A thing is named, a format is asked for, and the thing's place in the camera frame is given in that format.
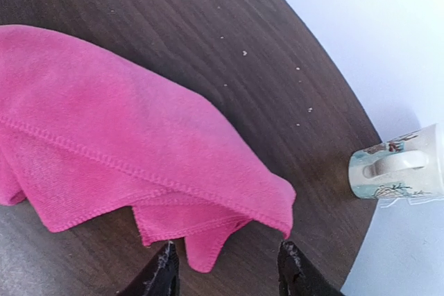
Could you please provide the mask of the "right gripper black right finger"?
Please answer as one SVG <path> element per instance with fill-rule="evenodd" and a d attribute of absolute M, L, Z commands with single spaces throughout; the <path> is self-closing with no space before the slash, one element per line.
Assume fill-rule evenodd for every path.
<path fill-rule="evenodd" d="M 280 296 L 342 296 L 292 241 L 282 241 L 277 255 Z"/>

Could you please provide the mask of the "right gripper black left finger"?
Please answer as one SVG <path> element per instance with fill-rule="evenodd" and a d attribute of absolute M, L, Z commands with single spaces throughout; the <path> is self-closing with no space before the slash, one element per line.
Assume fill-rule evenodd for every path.
<path fill-rule="evenodd" d="M 177 296 L 180 260 L 174 242 L 165 243 L 118 296 Z"/>

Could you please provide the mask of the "pink towel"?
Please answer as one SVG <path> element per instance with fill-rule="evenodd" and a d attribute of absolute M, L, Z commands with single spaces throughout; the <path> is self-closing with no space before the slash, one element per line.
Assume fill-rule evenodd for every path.
<path fill-rule="evenodd" d="M 209 272 L 257 221 L 289 236 L 293 187 L 201 95 L 78 38 L 1 27 L 1 203 L 51 232 L 122 207 L 144 245 L 183 238 Z"/>

